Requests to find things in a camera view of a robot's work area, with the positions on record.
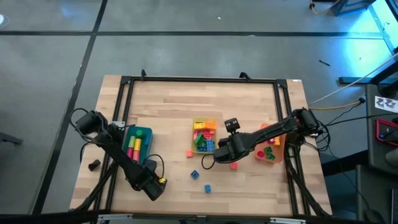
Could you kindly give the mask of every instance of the teal container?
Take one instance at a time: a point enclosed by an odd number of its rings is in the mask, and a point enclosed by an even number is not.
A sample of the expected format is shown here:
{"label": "teal container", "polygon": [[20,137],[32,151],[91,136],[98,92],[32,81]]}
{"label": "teal container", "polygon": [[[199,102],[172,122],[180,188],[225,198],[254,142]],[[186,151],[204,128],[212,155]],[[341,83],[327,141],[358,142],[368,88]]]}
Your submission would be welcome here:
{"label": "teal container", "polygon": [[151,128],[138,127],[138,126],[129,127],[126,133],[126,137],[124,138],[123,151],[127,153],[131,136],[138,138],[136,134],[138,130],[142,131],[144,134],[144,138],[141,139],[142,141],[141,149],[139,151],[139,163],[143,164],[144,159],[150,155],[150,146],[152,145],[152,137],[153,137]]}

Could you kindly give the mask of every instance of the sticker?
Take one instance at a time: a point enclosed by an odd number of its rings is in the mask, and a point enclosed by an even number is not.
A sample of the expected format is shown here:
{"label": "sticker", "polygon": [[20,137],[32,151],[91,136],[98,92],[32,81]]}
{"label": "sticker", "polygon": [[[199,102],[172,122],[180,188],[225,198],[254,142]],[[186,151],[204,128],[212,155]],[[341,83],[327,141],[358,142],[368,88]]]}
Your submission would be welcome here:
{"label": "sticker", "polygon": [[384,98],[380,96],[374,96],[374,107],[385,111],[398,113],[398,101]]}

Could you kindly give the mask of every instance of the wooden tabletop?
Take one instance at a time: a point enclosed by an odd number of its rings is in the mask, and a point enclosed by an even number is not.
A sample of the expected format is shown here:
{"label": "wooden tabletop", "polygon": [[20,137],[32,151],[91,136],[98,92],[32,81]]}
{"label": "wooden tabletop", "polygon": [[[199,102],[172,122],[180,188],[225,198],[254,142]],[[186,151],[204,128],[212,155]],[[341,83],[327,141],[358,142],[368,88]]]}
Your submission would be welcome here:
{"label": "wooden tabletop", "polygon": [[[121,76],[104,77],[96,110],[111,121]],[[293,109],[307,107],[300,80],[287,80]],[[282,109],[285,105],[280,91]],[[120,119],[126,94],[123,96]],[[218,138],[227,132],[224,120],[237,118],[241,132],[253,132],[262,123],[276,123],[277,112],[273,86],[254,83],[197,82],[134,82],[127,124],[153,130],[151,154],[160,154],[165,162],[165,192],[151,201],[144,192],[134,191],[119,168],[112,211],[120,213],[156,213],[191,215],[244,215],[287,217],[292,214],[284,163],[268,164],[250,154],[238,161],[238,170],[227,164],[215,164],[210,170],[201,167],[201,156],[187,159],[191,147],[192,121],[196,117],[218,120]],[[318,152],[306,145],[301,149],[305,182],[322,208],[331,214],[328,194]],[[95,159],[102,161],[104,151],[94,145],[85,149],[70,208],[79,206],[98,183],[100,170],[88,170]],[[212,162],[211,157],[205,164]],[[162,166],[157,166],[160,174]],[[190,173],[197,170],[200,177],[193,180]],[[211,185],[206,194],[204,185]],[[108,186],[104,188],[101,208],[105,205]],[[303,213],[302,200],[296,186],[298,210]]]}

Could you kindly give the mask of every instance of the toy block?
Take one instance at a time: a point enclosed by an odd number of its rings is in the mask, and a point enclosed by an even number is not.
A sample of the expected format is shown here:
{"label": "toy block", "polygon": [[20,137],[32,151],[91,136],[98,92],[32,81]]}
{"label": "toy block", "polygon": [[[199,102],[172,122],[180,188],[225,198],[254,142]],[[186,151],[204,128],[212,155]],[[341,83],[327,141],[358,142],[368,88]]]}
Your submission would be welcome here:
{"label": "toy block", "polygon": [[208,152],[213,152],[214,151],[214,142],[213,140],[206,140],[206,147]]}
{"label": "toy block", "polygon": [[205,137],[202,134],[199,134],[195,139],[195,145],[201,146],[201,143],[205,140]]}
{"label": "toy block", "polygon": [[266,154],[263,151],[258,151],[257,156],[263,158],[264,156],[266,156]]}
{"label": "toy block", "polygon": [[205,121],[205,128],[217,129],[217,124],[211,121]]}
{"label": "toy block", "polygon": [[274,145],[275,145],[275,146],[280,146],[279,137],[275,138],[275,143],[274,143]]}
{"label": "toy block", "polygon": [[191,177],[192,178],[194,178],[195,180],[199,177],[199,173],[196,171],[196,170],[194,170],[192,173],[191,173]]}
{"label": "toy block", "polygon": [[202,135],[204,135],[204,137],[205,137],[206,139],[212,139],[212,138],[213,138],[213,135],[210,134],[210,131],[207,130],[207,129],[201,130],[199,133],[201,133]]}
{"label": "toy block", "polygon": [[194,129],[203,129],[203,128],[205,128],[205,124],[204,123],[195,123],[195,124],[193,124],[193,128]]}
{"label": "toy block", "polygon": [[208,193],[211,192],[210,184],[206,184],[206,185],[205,185],[205,192],[206,192],[206,194],[208,194]]}
{"label": "toy block", "polygon": [[269,154],[269,155],[267,156],[267,159],[269,159],[269,160],[274,160],[274,159],[275,159],[275,156],[272,155],[272,154]]}
{"label": "toy block", "polygon": [[271,149],[271,147],[266,147],[266,148],[264,149],[264,151],[266,152],[267,155],[268,155],[268,154],[272,154],[272,149]]}
{"label": "toy block", "polygon": [[198,131],[193,131],[193,140],[196,140],[196,138],[198,137]]}
{"label": "toy block", "polygon": [[187,158],[191,158],[191,157],[193,157],[193,152],[191,150],[187,150],[185,152],[185,155],[187,156]]}
{"label": "toy block", "polygon": [[229,168],[231,170],[237,170],[238,169],[238,163],[237,162],[233,162],[233,163],[229,164]]}
{"label": "toy block", "polygon": [[207,148],[206,147],[197,147],[197,151],[198,152],[207,152]]}

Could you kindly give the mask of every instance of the white cable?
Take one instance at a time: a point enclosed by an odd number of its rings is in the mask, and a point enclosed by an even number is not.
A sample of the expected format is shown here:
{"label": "white cable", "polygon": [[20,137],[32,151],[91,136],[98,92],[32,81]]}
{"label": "white cable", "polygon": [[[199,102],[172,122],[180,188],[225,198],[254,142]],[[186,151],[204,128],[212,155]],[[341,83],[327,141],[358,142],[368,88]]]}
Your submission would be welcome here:
{"label": "white cable", "polygon": [[355,83],[361,81],[362,79],[364,79],[364,78],[370,76],[370,74],[372,74],[373,72],[377,71],[379,68],[383,67],[387,62],[389,62],[390,60],[392,60],[392,59],[393,59],[394,57],[396,57],[397,55],[398,55],[398,53],[394,54],[391,58],[389,58],[388,60],[386,60],[383,64],[381,64],[380,66],[378,66],[377,68],[375,68],[373,71],[371,71],[369,74],[365,75],[364,77],[362,77],[362,78],[356,80],[356,81],[353,82],[353,83],[350,83],[349,85],[344,86],[343,88],[340,88],[340,89],[334,91],[333,93],[327,94],[326,96],[324,96],[324,97],[322,97],[322,98],[320,98],[320,99],[317,99],[317,100],[315,100],[314,102],[309,103],[308,105],[312,105],[312,104],[314,104],[314,103],[316,103],[316,102],[319,102],[319,101],[321,101],[321,100],[323,100],[323,99],[325,99],[325,98],[328,98],[329,96],[331,96],[331,95],[337,93],[338,91],[344,90],[345,88],[354,85]]}

